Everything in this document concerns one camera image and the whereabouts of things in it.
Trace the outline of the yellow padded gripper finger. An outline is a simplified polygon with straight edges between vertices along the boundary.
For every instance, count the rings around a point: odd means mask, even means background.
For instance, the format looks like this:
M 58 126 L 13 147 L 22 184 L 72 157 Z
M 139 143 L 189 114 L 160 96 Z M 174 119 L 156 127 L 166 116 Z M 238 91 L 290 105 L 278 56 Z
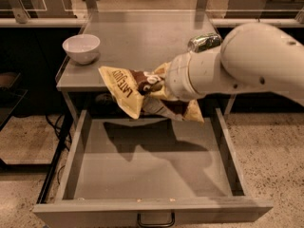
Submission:
M 166 76 L 166 72 L 168 68 L 170 68 L 171 63 L 163 63 L 157 68 L 153 70 L 153 73 L 160 76 L 161 78 L 164 78 Z
M 149 96 L 164 101 L 176 101 L 178 99 L 165 86 L 163 86 L 160 90 L 151 91 Z

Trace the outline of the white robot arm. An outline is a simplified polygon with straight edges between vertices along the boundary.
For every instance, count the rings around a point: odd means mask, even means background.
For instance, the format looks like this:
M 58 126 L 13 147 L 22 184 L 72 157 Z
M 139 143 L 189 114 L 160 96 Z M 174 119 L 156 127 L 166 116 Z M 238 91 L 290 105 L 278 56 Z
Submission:
M 243 24 L 217 47 L 197 51 L 190 45 L 151 90 L 156 98 L 183 102 L 216 93 L 273 92 L 304 105 L 304 46 L 279 28 Z

